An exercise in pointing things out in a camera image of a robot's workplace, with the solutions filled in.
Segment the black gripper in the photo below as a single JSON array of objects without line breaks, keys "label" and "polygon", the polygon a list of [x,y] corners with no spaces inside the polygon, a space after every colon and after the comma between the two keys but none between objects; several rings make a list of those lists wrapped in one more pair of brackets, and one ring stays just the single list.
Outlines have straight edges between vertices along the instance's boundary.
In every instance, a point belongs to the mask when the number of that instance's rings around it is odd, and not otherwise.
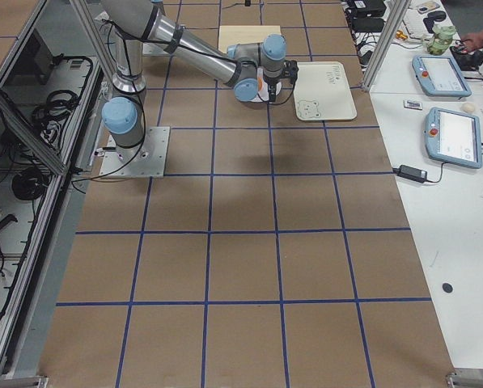
[{"label": "black gripper", "polygon": [[275,103],[277,99],[277,84],[282,79],[289,79],[290,84],[295,86],[298,79],[299,67],[295,60],[284,60],[279,62],[275,70],[268,67],[263,68],[263,79],[268,85],[270,103]]}]

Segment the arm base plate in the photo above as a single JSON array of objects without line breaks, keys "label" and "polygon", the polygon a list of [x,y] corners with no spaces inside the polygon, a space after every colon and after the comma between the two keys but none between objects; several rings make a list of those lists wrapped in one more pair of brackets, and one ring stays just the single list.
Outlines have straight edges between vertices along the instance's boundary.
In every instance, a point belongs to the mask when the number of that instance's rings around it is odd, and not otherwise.
[{"label": "arm base plate", "polygon": [[104,151],[99,175],[105,179],[163,177],[169,137],[168,126],[149,127],[143,145],[127,150],[116,147],[109,136],[107,147],[112,149]]},{"label": "arm base plate", "polygon": [[155,44],[144,42],[142,44],[142,55],[147,57],[170,57],[172,54],[165,51],[167,44]]}]

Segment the person hand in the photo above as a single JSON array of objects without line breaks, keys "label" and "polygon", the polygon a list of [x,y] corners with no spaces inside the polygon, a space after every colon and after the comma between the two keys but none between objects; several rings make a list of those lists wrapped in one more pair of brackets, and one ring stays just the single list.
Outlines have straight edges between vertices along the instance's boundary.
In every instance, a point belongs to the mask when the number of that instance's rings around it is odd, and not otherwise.
[{"label": "person hand", "polygon": [[461,37],[466,50],[474,52],[478,49],[483,49],[483,30],[479,32],[471,32]]}]

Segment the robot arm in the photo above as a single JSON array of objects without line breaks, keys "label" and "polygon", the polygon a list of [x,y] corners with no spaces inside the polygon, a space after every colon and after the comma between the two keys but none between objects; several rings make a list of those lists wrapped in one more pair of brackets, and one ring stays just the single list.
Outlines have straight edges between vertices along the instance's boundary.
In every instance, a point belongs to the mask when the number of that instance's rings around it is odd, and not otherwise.
[{"label": "robot arm", "polygon": [[103,1],[102,5],[120,33],[187,61],[230,87],[241,102],[258,97],[258,70],[263,71],[268,86],[266,103],[276,101],[282,79],[289,79],[291,85],[297,82],[298,64],[286,59],[286,39],[280,34],[270,34],[261,42],[231,45],[222,53],[169,19],[151,1]]},{"label": "robot arm", "polygon": [[146,80],[142,75],[142,42],[123,32],[109,20],[115,47],[112,98],[102,108],[104,126],[115,141],[122,162],[135,159],[145,140],[143,102]]}]

